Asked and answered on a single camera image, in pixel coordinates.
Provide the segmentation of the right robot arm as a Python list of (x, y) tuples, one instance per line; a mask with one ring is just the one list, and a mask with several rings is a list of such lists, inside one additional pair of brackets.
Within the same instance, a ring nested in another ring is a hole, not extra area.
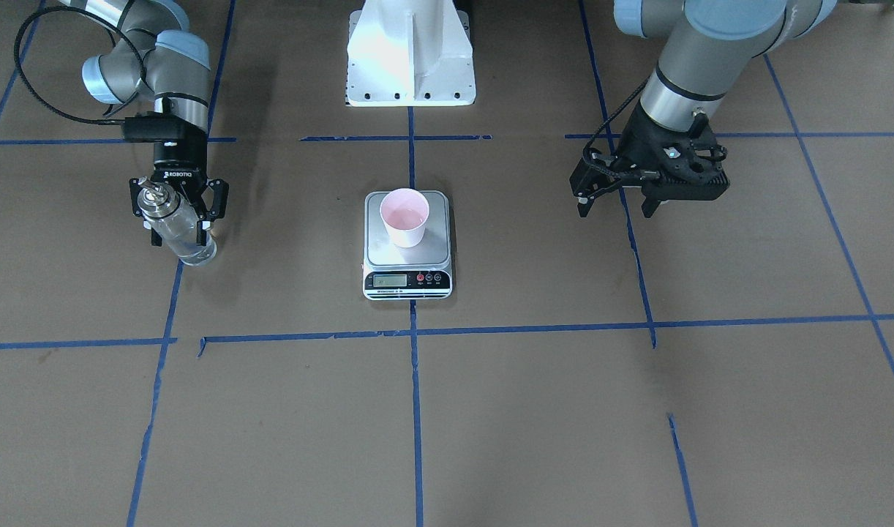
[(152, 171), (129, 183), (134, 216), (154, 246), (166, 244), (198, 266), (217, 249), (211, 227), (225, 213), (228, 184), (210, 179), (212, 70), (206, 41), (175, 1), (60, 1), (60, 9), (117, 36), (109, 53), (87, 58), (83, 86), (128, 143), (153, 148)]

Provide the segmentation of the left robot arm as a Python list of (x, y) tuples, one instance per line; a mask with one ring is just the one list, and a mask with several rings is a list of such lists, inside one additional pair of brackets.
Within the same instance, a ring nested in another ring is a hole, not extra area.
[(589, 140), (570, 183), (581, 217), (624, 187), (643, 193), (643, 214), (664, 201), (713, 201), (728, 190), (727, 150), (710, 123), (752, 58), (811, 32), (835, 1), (617, 1), (621, 32), (666, 43), (634, 89), (634, 109), (613, 154)]

